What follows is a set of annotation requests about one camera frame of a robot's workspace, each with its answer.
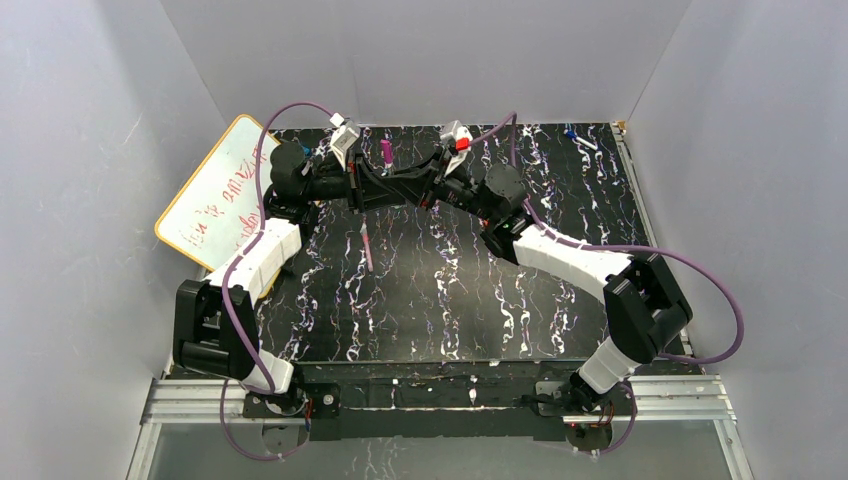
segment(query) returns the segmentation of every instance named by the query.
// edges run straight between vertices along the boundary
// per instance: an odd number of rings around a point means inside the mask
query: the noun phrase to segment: table
[[[609,124],[520,125],[517,162],[531,201],[559,231],[591,243],[646,244],[648,236]],[[477,136],[485,128],[470,127]],[[593,151],[567,129],[598,145]],[[330,130],[286,130],[279,138],[327,151]],[[438,127],[364,128],[362,148],[383,166],[419,162]],[[466,160],[472,176],[508,161],[508,129]],[[374,271],[360,235],[367,225]],[[261,302],[263,348],[299,362],[585,358],[606,335],[591,295],[545,272],[494,258],[479,220],[448,205],[355,215],[322,206],[319,227]],[[672,351],[681,353],[679,342]]]
[[[529,438],[368,438],[312,442],[285,462],[241,457],[219,425],[165,425],[150,479],[679,479],[731,476],[713,422],[639,422],[619,451],[593,461],[563,444]],[[263,436],[254,425],[234,425],[251,451],[294,445],[291,428]]]

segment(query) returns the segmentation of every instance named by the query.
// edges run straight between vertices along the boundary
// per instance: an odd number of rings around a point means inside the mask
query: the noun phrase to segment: whiteboard
[[[239,115],[159,217],[160,240],[207,270],[223,265],[258,228],[254,149],[262,126]],[[262,192],[271,185],[269,158],[279,142],[262,143]]]

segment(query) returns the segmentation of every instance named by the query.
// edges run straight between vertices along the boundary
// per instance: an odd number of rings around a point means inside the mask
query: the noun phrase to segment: white wall
[[[758,478],[845,478],[848,4],[695,0],[630,121],[661,242],[712,266],[747,312],[715,367]],[[697,351],[729,309],[683,275]]]
[[[229,121],[627,118],[691,0],[162,0]],[[312,112],[281,125],[324,126]]]
[[[0,2],[0,477],[126,475],[192,264],[153,223],[225,128],[155,0]]]

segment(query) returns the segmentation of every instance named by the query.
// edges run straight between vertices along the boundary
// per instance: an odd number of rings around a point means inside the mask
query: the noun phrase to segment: whiteboard marker
[[[371,244],[368,242],[368,227],[365,226],[365,222],[362,222],[362,228],[359,229],[359,233],[362,234],[362,242],[365,244],[365,262],[368,264],[368,271],[374,271],[374,263],[371,261]]]
[[[386,164],[386,172],[391,173],[394,166],[394,158],[392,158],[392,143],[388,140],[380,140],[380,145],[383,147],[383,161]]]
[[[592,150],[598,151],[598,146],[597,146],[597,145],[595,145],[594,143],[589,143],[589,141],[588,141],[588,140],[584,140],[584,139],[582,139],[582,138],[578,137],[578,136],[577,136],[577,134],[576,134],[576,133],[574,133],[574,132],[572,132],[571,130],[566,130],[566,131],[565,131],[565,136],[566,136],[566,137],[568,137],[568,138],[570,138],[570,139],[572,139],[572,140],[576,140],[576,141],[578,141],[579,143],[582,143],[583,145],[585,145],[585,146],[587,146],[587,147],[591,148]]]

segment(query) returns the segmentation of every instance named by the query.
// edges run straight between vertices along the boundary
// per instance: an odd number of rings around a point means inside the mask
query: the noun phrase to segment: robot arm
[[[691,319],[689,305],[662,257],[561,245],[544,234],[547,227],[535,225],[524,211],[527,192],[515,168],[494,165],[480,181],[457,168],[471,140],[468,129],[458,121],[442,129],[442,144],[428,159],[388,176],[375,173],[356,150],[359,130],[354,125],[340,117],[334,125],[331,151],[335,158],[313,162],[293,143],[283,143],[271,154],[273,185],[264,198],[267,238],[245,252],[230,282],[237,315],[252,335],[253,345],[258,347],[253,303],[273,272],[300,248],[301,237],[311,231],[315,200],[346,199],[354,213],[404,203],[425,209],[438,201],[450,204],[483,221],[480,236],[495,256],[544,270],[595,296],[606,307],[610,336],[563,387],[557,401],[570,410],[591,411],[616,383],[662,352]],[[267,388],[239,338],[230,332],[226,312],[221,311],[223,273],[219,272],[225,267],[204,282],[186,281],[180,287],[176,363]],[[207,320],[218,312],[217,334],[212,334]],[[273,363],[269,363],[271,370],[281,372],[281,381],[275,377],[275,384],[278,393],[285,392],[291,364],[268,352],[260,355]]]
[[[229,279],[233,307],[240,325],[274,380],[275,393],[285,393],[294,375],[294,366],[259,348],[254,309],[276,272],[300,250],[301,232],[298,225],[288,220],[271,218],[265,230],[254,233],[245,246],[258,235],[262,237],[250,251],[242,247],[202,281],[186,280],[177,290],[174,361],[192,370],[233,378],[250,387],[270,388],[223,308],[224,273],[241,256]]]

